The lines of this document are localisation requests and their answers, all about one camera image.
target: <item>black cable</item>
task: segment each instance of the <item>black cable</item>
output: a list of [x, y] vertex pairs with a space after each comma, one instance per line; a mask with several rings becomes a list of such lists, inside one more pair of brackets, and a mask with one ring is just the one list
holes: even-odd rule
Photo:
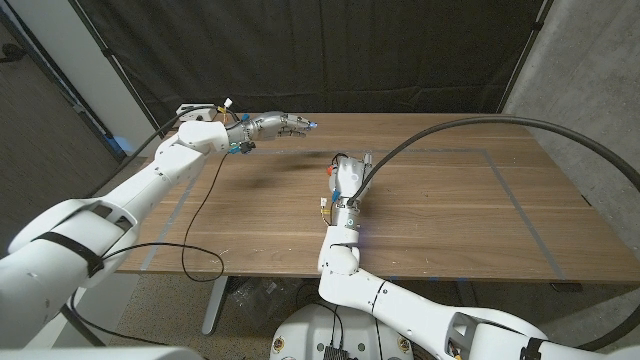
[[629, 315], [620, 325], [616, 326], [613, 330], [602, 335], [601, 337], [589, 341], [588, 343], [576, 346], [577, 349], [586, 351], [596, 351], [603, 347], [610, 345], [618, 341], [623, 336], [635, 329], [640, 324], [640, 305]]
[[624, 161], [620, 156], [618, 156], [613, 151], [607, 149], [600, 143], [592, 140], [582, 134], [579, 134], [571, 129], [567, 129], [566, 127], [552, 124], [550, 122], [536, 120], [536, 119], [528, 119], [521, 118], [517, 116], [481, 116], [481, 117], [472, 117], [460, 120], [453, 120], [446, 123], [438, 124], [432, 126], [428, 129], [422, 130], [419, 133], [413, 135], [405, 142], [400, 144], [398, 147], [393, 149], [389, 154], [387, 154], [380, 162], [376, 164], [376, 166], [371, 169], [369, 175], [364, 179], [362, 185], [358, 191], [347, 201], [347, 205], [352, 206], [355, 202], [355, 199], [360, 196], [360, 194], [364, 191], [367, 184], [371, 181], [373, 176], [380, 170], [380, 168], [386, 164], [389, 160], [391, 160], [394, 156], [396, 156], [399, 152], [404, 150], [407, 146], [413, 144], [417, 140], [422, 139], [423, 137], [433, 134], [435, 132], [451, 129], [458, 126], [464, 125], [473, 125], [473, 124], [513, 124], [513, 125], [522, 125], [528, 127], [534, 127], [538, 129], [543, 129], [547, 131], [551, 131], [558, 135], [562, 135], [566, 138], [569, 138], [580, 145], [583, 145], [591, 150], [593, 150], [596, 154], [602, 156], [605, 160], [610, 162], [613, 166], [618, 168], [626, 177], [631, 181], [631, 183], [640, 191], [640, 174], [626, 161]]
[[378, 328], [378, 319], [376, 318], [376, 333], [378, 333], [378, 349], [380, 350], [380, 360], [384, 360], [382, 357], [382, 343], [380, 342], [380, 329]]
[[[129, 251], [129, 250], [133, 250], [133, 249], [137, 249], [137, 248], [141, 248], [141, 247], [146, 247], [146, 246], [171, 246], [171, 247], [181, 247], [183, 250], [184, 250], [184, 248], [188, 248], [188, 249], [194, 249], [194, 250], [202, 251], [202, 252], [207, 253], [209, 255], [213, 255], [213, 256], [217, 257], [220, 260], [220, 264], [221, 264], [222, 268], [220, 270], [220, 274], [218, 274], [218, 276], [216, 276], [215, 279], [219, 278], [224, 273], [224, 262], [222, 261], [222, 258], [220, 257], [220, 255], [214, 253], [213, 251], [209, 251], [207, 249], [203, 249], [203, 248], [198, 247], [198, 246], [185, 245], [185, 244], [153, 242], [153, 243], [144, 243], [144, 244], [132, 245], [132, 246], [128, 246], [126, 248], [114, 251], [114, 252], [110, 253], [107, 256], [103, 256], [102, 259], [103, 260], [107, 260], [107, 259], [109, 259], [109, 258], [111, 258], [111, 257], [113, 257], [115, 255], [118, 255], [120, 253], [123, 253], [125, 251]], [[75, 319], [80, 320], [82, 323], [84, 323], [86, 325], [89, 325], [94, 329], [97, 329], [97, 330], [100, 330], [100, 331], [105, 332], [107, 334], [113, 335], [113, 336], [117, 336], [117, 337], [120, 337], [120, 338], [123, 338], [123, 339], [140, 341], [140, 342], [144, 342], [144, 343], [147, 343], [147, 344], [169, 346], [168, 344], [165, 344], [165, 343], [162, 343], [162, 342], [157, 342], [157, 341], [147, 340], [147, 339], [143, 339], [143, 338], [139, 338], [139, 337], [135, 337], [135, 336], [129, 336], [129, 335], [120, 334], [120, 333], [117, 333], [115, 331], [111, 331], [111, 330], [105, 329], [105, 328], [103, 328], [101, 326], [98, 326], [98, 325], [92, 323], [91, 321], [85, 319], [84, 317], [82, 317], [82, 315], [80, 315], [78, 313], [78, 310], [75, 308], [75, 296], [76, 296], [77, 291], [78, 290], [73, 292], [73, 294], [71, 295], [70, 303], [69, 303], [69, 307], [71, 308], [71, 314], [73, 316], [67, 317], [67, 315], [65, 315], [65, 317], [67, 317], [67, 319], [72, 323], [72, 325], [74, 324], [74, 322], [72, 322], [72, 321], [75, 321], [75, 320], [71, 320], [71, 319], [74, 319], [74, 317], [75, 317]], [[64, 311], [64, 308], [66, 308], [66, 307], [67, 307], [67, 305], [64, 305], [62, 307], [62, 311]], [[78, 330], [87, 340], [89, 340], [89, 336], [91, 336], [91, 335], [95, 336], [95, 334], [93, 334], [91, 332], [91, 330], [87, 329], [85, 326], [81, 326], [80, 328], [76, 327], [76, 330]], [[102, 345], [96, 345], [96, 344], [94, 344], [94, 345], [95, 346], [105, 346], [104, 343], [102, 343]]]
[[105, 178], [102, 182], [100, 182], [100, 184], [96, 185], [96, 187], [93, 188], [93, 190], [91, 190], [87, 195], [85, 195], [83, 198], [87, 199], [90, 198], [92, 196], [94, 196], [100, 189], [102, 189], [105, 185], [107, 185], [107, 183], [109, 181], [111, 181], [111, 179], [113, 179], [116, 175], [118, 175], [118, 173], [120, 173], [120, 171], [122, 171], [122, 169], [124, 169], [125, 167], [127, 167], [127, 165], [129, 165], [133, 159], [135, 159], [138, 155], [140, 155], [140, 153], [142, 152], [142, 150], [144, 150], [150, 143], [151, 141], [153, 141], [153, 139], [156, 138], [156, 136], [160, 135], [162, 132], [171, 129], [171, 127], [176, 123], [176, 121], [178, 121], [178, 119], [180, 119], [181, 116], [186, 115], [194, 110], [200, 110], [200, 109], [215, 109], [216, 106], [215, 105], [202, 105], [202, 106], [194, 106], [192, 108], [189, 108], [179, 114], [177, 114], [176, 116], [172, 117], [171, 119], [169, 119], [169, 121], [167, 121], [164, 125], [162, 125], [158, 130], [156, 130], [151, 136], [149, 136], [149, 138], [147, 140], [145, 140], [145, 142], [142, 143], [142, 145], [140, 145], [140, 147], [133, 153], [131, 154], [131, 156], [129, 156], [125, 161], [123, 161], [114, 171], [113, 173], [111, 173], [111, 175], [109, 175], [107, 178]]
[[345, 153], [337, 153], [337, 154], [333, 157], [333, 159], [331, 159], [331, 164], [333, 164], [333, 163], [336, 163], [336, 164], [337, 164], [337, 163], [338, 163], [338, 156], [342, 156], [342, 157], [349, 157], [349, 156], [348, 156], [347, 154], [345, 154]]
[[69, 324], [71, 324], [71, 326], [73, 326], [73, 328], [76, 329], [76, 331], [78, 331], [80, 335], [82, 335], [91, 345], [96, 347], [107, 346], [96, 336], [96, 334], [84, 326], [82, 320], [74, 314], [73, 310], [71, 310], [67, 304], [62, 305], [60, 312], [67, 319]]
[[300, 285], [300, 287], [298, 288], [298, 291], [296, 291], [296, 297], [295, 297], [296, 310], [300, 309], [300, 303], [298, 302], [298, 297], [300, 296], [300, 291], [302, 291], [302, 289], [304, 289], [305, 286], [313, 286], [315, 287], [316, 291], [318, 290], [318, 285], [314, 283], [304, 283]]
[[[367, 184], [371, 181], [373, 176], [380, 170], [380, 168], [386, 164], [389, 160], [391, 160], [394, 156], [396, 156], [399, 152], [404, 150], [409, 145], [413, 144], [419, 139], [423, 137], [433, 134], [435, 132], [451, 129], [458, 126], [464, 125], [473, 125], [473, 124], [512, 124], [512, 125], [522, 125], [533, 128], [538, 128], [542, 130], [551, 131], [558, 135], [562, 135], [570, 140], [577, 142], [578, 144], [592, 150], [596, 154], [603, 157], [610, 164], [615, 166], [622, 174], [633, 184], [636, 190], [640, 191], [640, 173], [636, 169], [633, 168], [629, 163], [627, 163], [624, 159], [618, 156], [613, 151], [606, 148], [604, 145], [598, 143], [597, 141], [590, 139], [582, 134], [579, 134], [571, 129], [568, 129], [564, 126], [552, 124], [550, 122], [522, 118], [517, 116], [482, 116], [482, 117], [472, 117], [460, 120], [449, 121], [443, 124], [432, 126], [428, 129], [422, 130], [414, 136], [407, 139], [405, 142], [400, 144], [398, 147], [393, 149], [389, 154], [387, 154], [376, 166], [373, 167], [369, 175], [364, 179], [362, 185], [356, 193], [349, 198], [347, 201], [347, 205], [353, 205], [355, 199], [360, 196], [362, 191], [364, 191]], [[640, 325], [640, 304], [636, 309], [618, 326], [616, 326], [613, 330], [609, 331], [605, 335], [601, 336], [598, 339], [590, 341], [586, 344], [582, 344], [577, 346], [578, 349], [587, 350], [587, 351], [595, 351], [601, 349], [604, 346], [607, 346], [614, 341], [622, 338], [627, 335], [631, 330], [635, 329], [638, 325]]]
[[[338, 313], [335, 310], [333, 310], [332, 308], [328, 307], [327, 305], [324, 305], [324, 304], [321, 304], [321, 303], [318, 303], [318, 302], [316, 302], [314, 304], [316, 304], [318, 306], [322, 306], [323, 308], [331, 311], [333, 313], [333, 315], [334, 315], [334, 319], [336, 317], [338, 318], [338, 321], [340, 322], [340, 347], [338, 349], [342, 349], [342, 344], [343, 344], [343, 340], [344, 340], [344, 328], [342, 327], [342, 319], [340, 318], [340, 315], [338, 315]], [[331, 346], [333, 346], [333, 335], [331, 335]]]
[[333, 225], [333, 201], [331, 202], [331, 207], [329, 208], [329, 226]]
[[[173, 118], [169, 119], [169, 121], [167, 121], [167, 123], [165, 123], [164, 125], [162, 125], [162, 126], [161, 126], [158, 130], [156, 130], [156, 131], [155, 131], [151, 136], [149, 136], [149, 138], [148, 138], [147, 140], [145, 140], [145, 142], [144, 142], [144, 143], [142, 143], [142, 145], [140, 145], [140, 147], [139, 147], [139, 148], [138, 148], [138, 149], [137, 149], [133, 154], [131, 154], [131, 156], [130, 156], [128, 159], [126, 159], [125, 161], [123, 161], [123, 162], [122, 162], [122, 163], [121, 163], [121, 164], [120, 164], [120, 165], [119, 165], [119, 166], [114, 170], [114, 172], [113, 172], [109, 177], [107, 177], [104, 181], [102, 181], [99, 185], [97, 185], [97, 186], [96, 186], [96, 187], [95, 187], [91, 192], [89, 192], [89, 193], [88, 193], [84, 198], [90, 198], [90, 197], [93, 197], [93, 196], [94, 196], [94, 195], [95, 195], [95, 194], [96, 194], [100, 189], [102, 189], [102, 188], [103, 188], [103, 187], [104, 187], [104, 186], [105, 186], [109, 181], [111, 181], [111, 180], [112, 180], [112, 179], [113, 179], [113, 178], [114, 178], [114, 177], [115, 177], [115, 176], [116, 176], [120, 171], [122, 171], [122, 169], [124, 169], [125, 167], [127, 167], [127, 166], [131, 163], [131, 161], [133, 161], [133, 159], [135, 159], [135, 158], [136, 158], [136, 157], [137, 157], [137, 156], [142, 152], [142, 150], [144, 150], [144, 149], [145, 149], [145, 148], [146, 148], [146, 147], [151, 143], [151, 141], [153, 141], [153, 139], [155, 139], [155, 137], [156, 137], [156, 136], [158, 136], [159, 134], [161, 134], [163, 131], [166, 131], [166, 130], [170, 129], [170, 128], [171, 128], [171, 127], [176, 123], [176, 121], [178, 121], [178, 119], [180, 119], [180, 117], [181, 117], [181, 116], [186, 115], [186, 114], [190, 113], [191, 111], [200, 110], [200, 109], [211, 109], [211, 108], [216, 108], [216, 107], [215, 107], [214, 105], [194, 106], [194, 107], [189, 108], [189, 109], [187, 109], [187, 110], [185, 110], [185, 111], [183, 111], [183, 112], [181, 112], [181, 113], [178, 113], [176, 116], [174, 116]], [[146, 244], [139, 244], [139, 245], [129, 246], [129, 247], [126, 247], [126, 248], [124, 248], [124, 249], [120, 249], [120, 250], [118, 250], [118, 251], [115, 251], [115, 252], [113, 252], [113, 253], [111, 253], [111, 254], [109, 254], [109, 255], [107, 255], [107, 256], [105, 256], [105, 257], [103, 257], [103, 260], [106, 260], [106, 259], [108, 259], [108, 258], [110, 258], [110, 257], [112, 257], [112, 256], [114, 256], [114, 255], [120, 254], [120, 253], [125, 252], [125, 251], [128, 251], [128, 250], [132, 250], [132, 249], [139, 248], [139, 247], [144, 247], [144, 246], [152, 246], [152, 245], [159, 245], [159, 246], [178, 246], [178, 247], [182, 247], [182, 253], [183, 253], [183, 255], [184, 255], [184, 249], [185, 249], [185, 248], [195, 249], [195, 250], [200, 250], [200, 251], [206, 252], [206, 253], [208, 253], [208, 254], [214, 255], [214, 256], [216, 256], [216, 257], [220, 260], [221, 270], [220, 270], [220, 274], [219, 274], [216, 278], [214, 278], [214, 279], [212, 279], [212, 280], [215, 280], [215, 279], [219, 278], [219, 277], [220, 277], [220, 276], [222, 276], [222, 274], [224, 273], [224, 262], [223, 262], [222, 258], [221, 258], [218, 254], [216, 254], [216, 253], [214, 253], [214, 252], [212, 252], [212, 251], [208, 251], [208, 250], [206, 250], [206, 249], [199, 248], [199, 247], [197, 247], [197, 246], [190, 246], [190, 245], [186, 245], [186, 244], [184, 244], [184, 243], [183, 243], [182, 245], [180, 245], [180, 244], [172, 244], [172, 243], [146, 243]], [[184, 268], [184, 262], [183, 262], [183, 270], [184, 270], [185, 275], [187, 275], [187, 277], [189, 277], [190, 279], [192, 279], [192, 280], [193, 280], [193, 278], [189, 275], [189, 273], [187, 272], [187, 270]], [[71, 311], [66, 311], [66, 310], [65, 310], [65, 308], [66, 308], [67, 310], [69, 309], [69, 308], [67, 307], [67, 305], [65, 304], [65, 305], [61, 308], [61, 312], [63, 312], [63, 314], [65, 315], [65, 317], [66, 317], [66, 318], [67, 318], [67, 320], [69, 321], [69, 323], [71, 323], [71, 324], [74, 326], [74, 328], [75, 328], [75, 329], [76, 329], [76, 330], [77, 330], [81, 335], [83, 335], [83, 336], [84, 336], [84, 338], [85, 338], [85, 339], [87, 339], [87, 341], [89, 341], [90, 343], [92, 343], [92, 344], [93, 344], [93, 343], [95, 342], [95, 340], [92, 338], [92, 335], [93, 335], [93, 337], [95, 337], [95, 334], [93, 334], [93, 333], [91, 332], [91, 330], [89, 330], [86, 326], [84, 326], [84, 323], [88, 324], [89, 326], [92, 326], [92, 327], [93, 327], [93, 328], [95, 328], [95, 329], [98, 329], [98, 330], [104, 331], [104, 332], [106, 332], [106, 333], [109, 333], [109, 334], [111, 334], [111, 335], [113, 335], [113, 336], [118, 336], [118, 337], [123, 337], [123, 338], [127, 338], [127, 339], [132, 339], [132, 340], [137, 340], [137, 341], [147, 342], [147, 343], [151, 343], [151, 344], [164, 345], [164, 344], [162, 344], [162, 343], [156, 343], [156, 342], [152, 342], [152, 341], [150, 341], [150, 340], [145, 340], [145, 339], [136, 338], [136, 337], [133, 337], [133, 336], [126, 336], [126, 335], [118, 334], [118, 333], [116, 333], [116, 332], [109, 331], [109, 330], [107, 330], [107, 329], [101, 328], [101, 327], [97, 326], [96, 324], [93, 324], [93, 323], [91, 323], [91, 322], [87, 321], [87, 320], [86, 320], [86, 319], [84, 319], [82, 316], [80, 316], [80, 314], [78, 314], [78, 312], [75, 310], [75, 306], [74, 306], [74, 303], [73, 303], [73, 298], [74, 298], [74, 297], [75, 297], [75, 292], [74, 292], [74, 293], [73, 293], [73, 295], [72, 295]]]
[[[216, 180], [218, 180], [218, 175], [220, 174], [220, 169], [222, 169], [222, 163], [224, 163], [224, 159], [227, 158], [227, 155], [229, 155], [229, 153], [224, 154], [224, 156], [222, 157], [222, 160], [220, 160], [220, 165], [218, 165], [218, 170], [216, 171], [216, 175], [213, 177], [213, 181], [211, 182], [211, 186], [209, 187], [209, 191], [207, 192], [207, 195], [204, 197], [204, 200], [202, 200], [202, 203], [200, 203], [200, 206], [198, 207], [198, 210], [196, 210], [196, 213], [193, 214], [193, 217], [191, 218], [191, 221], [189, 222], [189, 226], [187, 227], [187, 231], [185, 231], [184, 233], [184, 240], [182, 241], [182, 254], [180, 255], [180, 263], [182, 264], [182, 271], [184, 271], [184, 274], [187, 275], [187, 277], [193, 281], [196, 282], [211, 282], [211, 281], [215, 281], [217, 280], [220, 276], [222, 276], [222, 272], [224, 271], [224, 264], [222, 264], [222, 271], [220, 272], [220, 274], [216, 277], [210, 278], [210, 279], [196, 279], [194, 277], [192, 277], [189, 272], [187, 271], [187, 268], [184, 265], [184, 249], [187, 247], [187, 237], [189, 236], [189, 230], [191, 230], [191, 225], [193, 225], [193, 222], [195, 221], [196, 217], [198, 217], [198, 213], [200, 212], [200, 210], [202, 209], [202, 207], [204, 206], [204, 204], [207, 202], [207, 199], [209, 199], [209, 195], [211, 195], [211, 191], [213, 190], [213, 186], [216, 184]], [[220, 256], [218, 256], [218, 254], [216, 254], [216, 256], [218, 257], [218, 259], [220, 259], [220, 262], [222, 262], [222, 258]]]
[[231, 117], [233, 117], [233, 120], [235, 120], [235, 121], [236, 121], [236, 123], [240, 123], [240, 122], [241, 122], [241, 121], [240, 121], [240, 119], [238, 119], [238, 115], [236, 115], [236, 113], [234, 113], [233, 111], [231, 111], [231, 110], [229, 110], [229, 109], [227, 109], [227, 112], [228, 112], [229, 114], [231, 114]]
[[[333, 325], [331, 326], [331, 342], [333, 343], [333, 336], [336, 334], [336, 315], [338, 315], [338, 305], [333, 309]], [[340, 331], [340, 349], [342, 349], [342, 331]]]
[[70, 299], [70, 301], [69, 301], [69, 307], [71, 307], [71, 311], [73, 312], [73, 314], [74, 314], [78, 319], [80, 319], [80, 321], [82, 321], [83, 323], [85, 323], [85, 324], [87, 324], [87, 325], [91, 326], [92, 328], [94, 328], [94, 329], [96, 329], [96, 330], [100, 330], [100, 331], [102, 331], [102, 332], [104, 332], [104, 333], [107, 333], [107, 334], [109, 334], [109, 335], [117, 336], [117, 337], [120, 337], [120, 338], [123, 338], [123, 339], [136, 340], [136, 341], [144, 342], [144, 343], [147, 343], [147, 344], [153, 344], [153, 345], [169, 346], [169, 345], [167, 345], [167, 344], [165, 344], [165, 343], [161, 343], [161, 342], [157, 342], [157, 341], [151, 341], [151, 340], [147, 340], [147, 339], [141, 339], [141, 338], [137, 338], [137, 337], [135, 337], [135, 336], [123, 335], [123, 334], [117, 333], [117, 332], [115, 332], [115, 331], [111, 331], [111, 330], [105, 329], [105, 328], [103, 328], [103, 327], [101, 327], [101, 326], [98, 326], [98, 325], [96, 325], [96, 324], [92, 323], [91, 321], [89, 321], [89, 320], [85, 319], [84, 317], [82, 317], [82, 315], [80, 315], [80, 314], [78, 313], [78, 310], [76, 310], [75, 301], [76, 301], [76, 293], [77, 293], [77, 292], [78, 292], [78, 290], [74, 291], [74, 292], [73, 292], [73, 294], [71, 294], [71, 299]]

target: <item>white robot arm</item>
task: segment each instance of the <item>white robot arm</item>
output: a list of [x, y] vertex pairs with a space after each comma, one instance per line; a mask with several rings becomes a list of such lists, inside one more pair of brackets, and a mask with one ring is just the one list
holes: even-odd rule
[[107, 195], [72, 199], [29, 223], [0, 260], [0, 348], [23, 347], [78, 287], [92, 287], [113, 273], [133, 245], [140, 225], [169, 190], [198, 176], [214, 152], [247, 153], [252, 140], [304, 136], [316, 124], [268, 112], [226, 128], [188, 121], [157, 149], [155, 160]]
[[[366, 154], [363, 160], [347, 156], [337, 160], [329, 180], [334, 202], [332, 225], [327, 228], [318, 259], [322, 274], [319, 292], [326, 301], [373, 315], [439, 360], [596, 360], [625, 356], [605, 357], [557, 345], [516, 316], [493, 309], [440, 305], [359, 268], [358, 206], [368, 187], [353, 204], [348, 200], [371, 171], [371, 155]], [[638, 348], [625, 351], [635, 351], [636, 357], [640, 354]]]

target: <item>wood grain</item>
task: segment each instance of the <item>wood grain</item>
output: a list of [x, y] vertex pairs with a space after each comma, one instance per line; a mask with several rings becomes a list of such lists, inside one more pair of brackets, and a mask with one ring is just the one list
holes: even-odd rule
[[[227, 157], [188, 244], [220, 254], [230, 275], [317, 276], [326, 232], [318, 198], [330, 196], [325, 169], [333, 154], [374, 150], [380, 160], [422, 128], [464, 116], [309, 114], [320, 126], [307, 138], [258, 143], [249, 156]], [[526, 129], [469, 126], [411, 149], [417, 152], [403, 152], [380, 170], [364, 200], [364, 269], [398, 278], [558, 281], [497, 172], [566, 280], [640, 279], [640, 263]], [[209, 159], [163, 241], [184, 240], [220, 159]], [[185, 187], [173, 189], [145, 221], [141, 242], [158, 239]], [[148, 253], [134, 252], [120, 271], [139, 272]], [[195, 251], [185, 253], [185, 264], [202, 276], [220, 271], [216, 259]], [[147, 271], [182, 272], [180, 249], [157, 249]]]

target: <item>black strap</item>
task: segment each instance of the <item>black strap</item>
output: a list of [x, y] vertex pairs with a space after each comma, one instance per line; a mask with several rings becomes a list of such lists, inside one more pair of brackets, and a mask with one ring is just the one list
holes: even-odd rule
[[54, 232], [46, 232], [31, 241], [36, 241], [36, 240], [51, 241], [58, 245], [64, 246], [67, 249], [73, 251], [74, 253], [80, 255], [80, 257], [82, 257], [87, 261], [87, 270], [89, 272], [89, 277], [92, 277], [98, 271], [104, 269], [104, 262], [102, 261], [102, 257], [98, 256], [88, 247], [64, 235], [60, 235]]
[[542, 354], [540, 354], [540, 345], [546, 340], [530, 338], [526, 348], [520, 350], [520, 360], [540, 360]]

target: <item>black backdrop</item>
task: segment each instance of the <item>black backdrop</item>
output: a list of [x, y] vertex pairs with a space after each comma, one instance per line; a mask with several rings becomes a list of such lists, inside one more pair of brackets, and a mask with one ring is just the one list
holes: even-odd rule
[[542, 0], [80, 4], [151, 113], [496, 112]]

